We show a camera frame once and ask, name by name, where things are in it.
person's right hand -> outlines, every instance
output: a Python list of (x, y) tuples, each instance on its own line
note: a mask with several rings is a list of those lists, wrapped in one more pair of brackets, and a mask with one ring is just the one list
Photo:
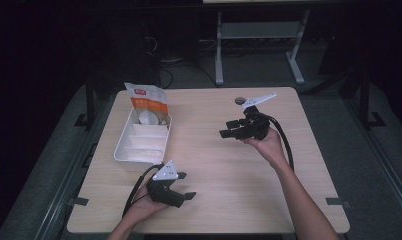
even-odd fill
[(269, 128), (269, 132), (263, 140), (246, 138), (241, 139), (241, 141), (257, 149), (273, 168), (276, 169), (278, 166), (283, 166), (282, 164), (288, 165), (283, 153), (280, 135), (276, 130)]

snack package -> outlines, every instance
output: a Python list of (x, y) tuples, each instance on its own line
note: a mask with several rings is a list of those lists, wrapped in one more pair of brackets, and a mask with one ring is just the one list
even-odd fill
[(168, 109), (163, 89), (153, 85), (125, 83), (141, 124), (166, 125)]

wooden tabletop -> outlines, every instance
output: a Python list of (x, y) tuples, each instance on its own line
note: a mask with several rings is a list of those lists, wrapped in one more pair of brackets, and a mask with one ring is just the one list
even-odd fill
[[(180, 208), (169, 207), (141, 223), (141, 233), (292, 233), (294, 228), (278, 177), (249, 145), (222, 139), (229, 120), (244, 118), (236, 97), (277, 93), (260, 112), (281, 124), (290, 143), (295, 172), (338, 233), (349, 230), (329, 172), (297, 93), (292, 88), (166, 90), (173, 118), (165, 160), (188, 175), (171, 189), (197, 192)], [(126, 171), (113, 157), (132, 106), (126, 91), (117, 95), (67, 228), (74, 233), (110, 232), (120, 221), (140, 172)]]

table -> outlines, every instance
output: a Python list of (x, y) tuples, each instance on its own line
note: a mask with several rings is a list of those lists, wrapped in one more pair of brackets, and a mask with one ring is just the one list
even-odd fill
[[(295, 172), (338, 233), (349, 230), (297, 93), (292, 88), (166, 90), (173, 118), (165, 160), (188, 175), (174, 191), (197, 192), (181, 208), (170, 207), (135, 228), (139, 233), (293, 233), (294, 227), (274, 170), (249, 145), (222, 139), (225, 122), (243, 118), (235, 97), (277, 97), (258, 105), (276, 118), (291, 145)], [(131, 110), (126, 91), (118, 93), (79, 193), (67, 228), (73, 233), (110, 232), (120, 221), (133, 185), (141, 175), (127, 172), (113, 157)]]

white bin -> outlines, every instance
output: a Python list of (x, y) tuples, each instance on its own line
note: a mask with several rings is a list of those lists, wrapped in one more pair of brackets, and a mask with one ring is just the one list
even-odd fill
[(152, 165), (162, 163), (172, 125), (172, 118), (168, 118), (168, 126), (139, 124), (133, 108), (114, 151), (114, 158), (127, 171), (144, 172)]

